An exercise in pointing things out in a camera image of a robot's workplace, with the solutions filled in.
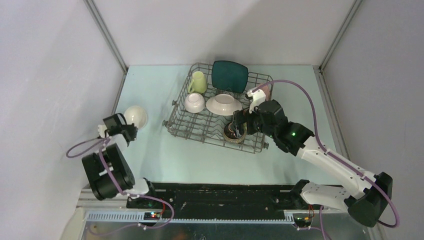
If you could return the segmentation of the pink mug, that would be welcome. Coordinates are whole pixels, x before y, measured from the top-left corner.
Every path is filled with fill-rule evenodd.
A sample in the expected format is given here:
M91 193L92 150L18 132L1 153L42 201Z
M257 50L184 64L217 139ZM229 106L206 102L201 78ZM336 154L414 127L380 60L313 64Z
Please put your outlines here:
M269 99L270 99L270 95L271 95L271 92L270 92L270 89L269 89L269 86L268 85L265 85L265 86L263 86L262 88L261 88L261 90L264 92L264 94L265 94L265 100L266 101L268 101Z

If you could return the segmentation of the brown dotted bowl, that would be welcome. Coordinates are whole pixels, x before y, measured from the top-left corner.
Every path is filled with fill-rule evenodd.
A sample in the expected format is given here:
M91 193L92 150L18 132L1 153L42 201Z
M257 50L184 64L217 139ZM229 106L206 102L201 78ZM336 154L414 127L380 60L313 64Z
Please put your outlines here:
M242 125L240 129L236 130L232 127L232 123L229 122L223 128L223 139L226 142L233 144L241 144L246 138L246 128L245 125Z

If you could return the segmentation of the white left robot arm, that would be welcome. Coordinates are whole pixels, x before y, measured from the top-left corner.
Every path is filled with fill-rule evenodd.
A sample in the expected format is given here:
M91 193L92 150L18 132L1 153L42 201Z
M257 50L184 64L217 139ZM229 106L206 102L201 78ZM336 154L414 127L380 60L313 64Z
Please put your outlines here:
M138 198L145 208L153 208L158 202L153 184L144 177L137 179L123 154L137 139L138 127L122 113L104 118L103 123L99 143L81 160L94 196L100 201L117 195Z

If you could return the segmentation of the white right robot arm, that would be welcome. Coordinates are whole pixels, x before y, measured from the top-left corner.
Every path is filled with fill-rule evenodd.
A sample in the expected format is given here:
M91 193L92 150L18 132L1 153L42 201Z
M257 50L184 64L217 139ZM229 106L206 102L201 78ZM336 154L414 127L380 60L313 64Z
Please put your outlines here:
M262 133L272 138L275 145L326 171L339 181L340 186L315 184L300 180L291 190L291 204L297 209L308 205L322 205L347 212L363 226L373 228L391 201L393 179L381 172L374 174L326 148L310 129L288 121L276 100L233 113L230 129L237 134Z

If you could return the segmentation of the light green mug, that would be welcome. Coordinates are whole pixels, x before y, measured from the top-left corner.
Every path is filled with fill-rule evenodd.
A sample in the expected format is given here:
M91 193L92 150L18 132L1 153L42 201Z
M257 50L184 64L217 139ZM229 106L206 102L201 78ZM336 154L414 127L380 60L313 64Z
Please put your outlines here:
M207 91L208 83L205 74L202 71L195 71L191 75L191 81L187 87L189 94L204 94Z

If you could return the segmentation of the large white plate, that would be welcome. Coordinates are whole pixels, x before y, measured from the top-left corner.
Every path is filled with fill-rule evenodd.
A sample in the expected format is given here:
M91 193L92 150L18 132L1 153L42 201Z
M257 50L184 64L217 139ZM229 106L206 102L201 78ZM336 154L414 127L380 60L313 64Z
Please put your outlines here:
M218 94L206 102L206 108L219 116L232 116L235 111L243 109L242 104L229 94Z

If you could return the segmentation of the small white bowl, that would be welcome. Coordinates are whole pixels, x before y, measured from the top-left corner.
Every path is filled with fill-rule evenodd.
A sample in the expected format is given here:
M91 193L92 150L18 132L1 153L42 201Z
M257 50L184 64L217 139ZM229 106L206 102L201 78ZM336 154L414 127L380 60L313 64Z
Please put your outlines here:
M194 92L186 96L183 105L187 112L197 114L204 110L206 102L201 94Z

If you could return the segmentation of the teal square plate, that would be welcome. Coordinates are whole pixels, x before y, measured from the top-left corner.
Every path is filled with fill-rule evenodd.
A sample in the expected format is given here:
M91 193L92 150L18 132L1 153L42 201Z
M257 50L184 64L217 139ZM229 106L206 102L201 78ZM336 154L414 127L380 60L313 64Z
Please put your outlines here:
M212 65L211 83L216 89L242 94L247 86L249 70L228 60L217 60Z

